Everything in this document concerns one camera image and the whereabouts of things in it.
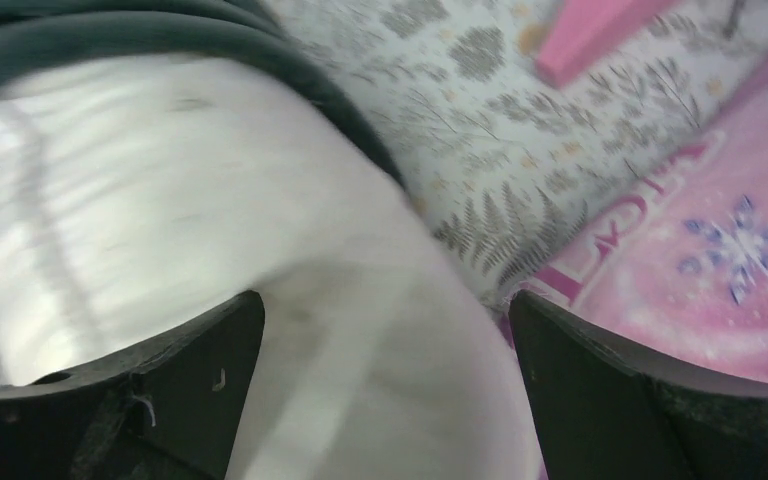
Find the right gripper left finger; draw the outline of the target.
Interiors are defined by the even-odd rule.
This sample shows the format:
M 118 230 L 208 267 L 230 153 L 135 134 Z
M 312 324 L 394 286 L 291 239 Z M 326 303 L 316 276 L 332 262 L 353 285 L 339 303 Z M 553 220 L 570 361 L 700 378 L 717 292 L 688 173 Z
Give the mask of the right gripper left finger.
M 0 385 L 0 479 L 221 479 L 264 328 L 242 293 L 23 386 Z

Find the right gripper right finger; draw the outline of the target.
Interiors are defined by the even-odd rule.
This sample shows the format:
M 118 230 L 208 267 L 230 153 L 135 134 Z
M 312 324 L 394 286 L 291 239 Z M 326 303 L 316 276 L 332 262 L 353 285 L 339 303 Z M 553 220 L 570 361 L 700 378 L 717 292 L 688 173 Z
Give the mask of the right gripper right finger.
M 519 292 L 508 313 L 552 479 L 768 479 L 768 383 L 668 356 Z

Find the grey plush pillowcase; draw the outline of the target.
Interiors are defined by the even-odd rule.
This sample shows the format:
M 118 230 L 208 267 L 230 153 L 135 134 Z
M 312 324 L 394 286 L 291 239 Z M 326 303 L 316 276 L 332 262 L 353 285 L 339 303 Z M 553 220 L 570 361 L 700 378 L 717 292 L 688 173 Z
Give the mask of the grey plush pillowcase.
M 233 60 L 275 78 L 406 186 L 361 110 L 258 1 L 0 1 L 0 89 L 78 62 L 162 54 Z

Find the white pillow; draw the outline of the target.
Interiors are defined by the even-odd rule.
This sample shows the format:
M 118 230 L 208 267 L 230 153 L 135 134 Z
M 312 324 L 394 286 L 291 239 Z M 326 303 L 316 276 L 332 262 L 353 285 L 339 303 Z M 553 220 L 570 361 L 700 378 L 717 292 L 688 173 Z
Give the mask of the white pillow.
M 395 180 L 236 61 L 125 56 L 0 86 L 0 383 L 247 290 L 232 479 L 536 479 L 515 355 Z

